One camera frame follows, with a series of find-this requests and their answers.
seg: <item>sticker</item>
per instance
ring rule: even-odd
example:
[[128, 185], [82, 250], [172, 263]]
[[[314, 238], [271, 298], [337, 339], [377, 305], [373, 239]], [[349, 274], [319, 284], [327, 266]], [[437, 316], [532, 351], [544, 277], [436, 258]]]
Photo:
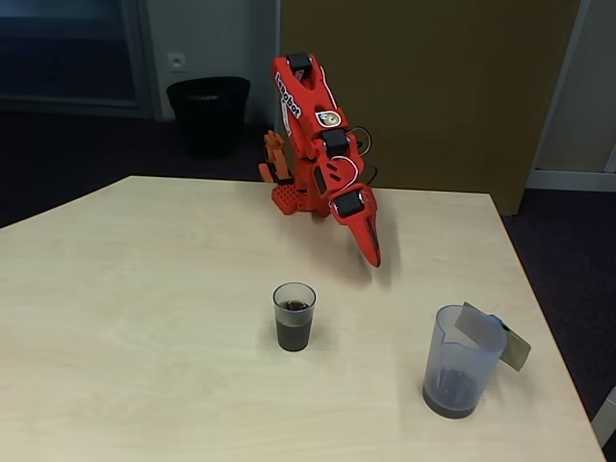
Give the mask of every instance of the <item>sticker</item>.
[[332, 128], [340, 125], [343, 120], [340, 115], [334, 111], [323, 111], [322, 113], [315, 113], [317, 120], [321, 124], [321, 127]]
[[295, 118], [300, 118], [301, 108], [296, 105], [293, 95], [290, 94], [289, 91], [287, 90], [287, 86], [285, 85], [285, 83], [282, 81], [282, 78], [280, 77], [280, 72], [276, 72], [274, 80], [276, 81], [276, 85], [278, 86], [278, 89], [280, 90], [281, 104], [286, 104], [287, 107], [289, 108], [289, 111], [291, 111], [291, 114], [293, 114]]
[[285, 130], [287, 131], [287, 136], [290, 137], [293, 131], [291, 130], [291, 125], [289, 124], [289, 110], [287, 109], [287, 105], [280, 100], [280, 111], [282, 112], [282, 123], [285, 124]]

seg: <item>wall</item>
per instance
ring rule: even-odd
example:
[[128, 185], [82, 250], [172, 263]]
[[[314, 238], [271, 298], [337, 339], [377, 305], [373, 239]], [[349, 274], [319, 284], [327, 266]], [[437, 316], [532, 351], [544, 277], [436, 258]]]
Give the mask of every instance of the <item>wall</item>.
[[[166, 89], [182, 80], [240, 76], [252, 87], [246, 119], [273, 123], [270, 62], [276, 44], [275, 0], [148, 0], [163, 117], [172, 118]], [[188, 72], [168, 70], [167, 53], [186, 54]]]
[[616, 144], [616, 2], [592, 0], [536, 167], [601, 172]]

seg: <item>plastic cup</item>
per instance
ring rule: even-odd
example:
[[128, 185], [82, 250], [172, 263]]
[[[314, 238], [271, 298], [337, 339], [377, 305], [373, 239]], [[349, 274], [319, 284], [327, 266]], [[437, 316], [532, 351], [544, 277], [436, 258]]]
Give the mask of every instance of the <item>plastic cup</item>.
[[449, 419], [470, 416], [506, 345], [495, 317], [471, 306], [441, 308], [423, 380], [428, 407]]
[[287, 351], [308, 346], [317, 294], [300, 282], [283, 284], [273, 293], [278, 344]]

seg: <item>light wooden table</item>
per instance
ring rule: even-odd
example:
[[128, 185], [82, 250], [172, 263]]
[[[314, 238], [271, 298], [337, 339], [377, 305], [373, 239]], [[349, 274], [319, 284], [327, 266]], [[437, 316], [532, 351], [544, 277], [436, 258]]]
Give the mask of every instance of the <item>light wooden table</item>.
[[[135, 177], [0, 231], [2, 462], [603, 460], [487, 195], [378, 191], [372, 269], [270, 188]], [[300, 353], [273, 324], [293, 280], [318, 293]], [[464, 300], [533, 351], [449, 421], [420, 391]]]

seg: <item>dark carpet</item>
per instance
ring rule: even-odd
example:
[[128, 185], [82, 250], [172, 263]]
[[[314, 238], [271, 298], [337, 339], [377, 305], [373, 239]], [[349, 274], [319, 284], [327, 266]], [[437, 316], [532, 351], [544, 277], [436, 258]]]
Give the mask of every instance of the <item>dark carpet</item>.
[[503, 221], [592, 419], [616, 386], [616, 193], [526, 190]]
[[[228, 158], [184, 154], [174, 124], [0, 114], [0, 227], [129, 175], [258, 180], [267, 127]], [[616, 385], [616, 193], [528, 190], [504, 218], [589, 417]], [[616, 462], [616, 438], [605, 448]]]
[[263, 135], [247, 126], [223, 159], [184, 153], [175, 124], [70, 115], [0, 114], [0, 227], [130, 175], [259, 180]]

